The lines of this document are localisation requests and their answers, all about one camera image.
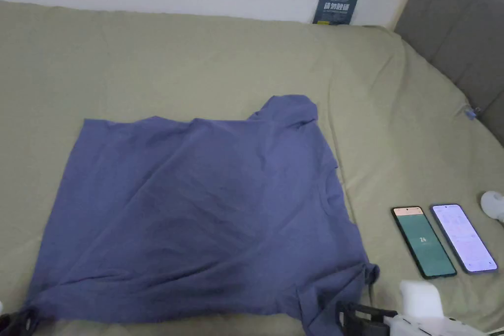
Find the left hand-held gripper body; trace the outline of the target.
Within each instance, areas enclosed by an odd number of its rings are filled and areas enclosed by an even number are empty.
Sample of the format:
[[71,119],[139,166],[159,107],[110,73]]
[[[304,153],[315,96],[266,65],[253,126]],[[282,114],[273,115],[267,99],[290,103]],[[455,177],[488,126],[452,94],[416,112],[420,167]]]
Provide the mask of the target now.
[[11,315],[4,312],[3,303],[0,302],[0,333],[2,333],[11,323]]

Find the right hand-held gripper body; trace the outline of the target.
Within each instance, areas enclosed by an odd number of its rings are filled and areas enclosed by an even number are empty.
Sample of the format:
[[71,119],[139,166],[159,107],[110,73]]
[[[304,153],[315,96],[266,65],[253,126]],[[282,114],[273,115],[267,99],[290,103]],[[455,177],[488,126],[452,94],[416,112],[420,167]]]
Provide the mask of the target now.
[[398,308],[379,324],[390,336],[494,335],[493,280],[401,280],[368,287],[369,303]]

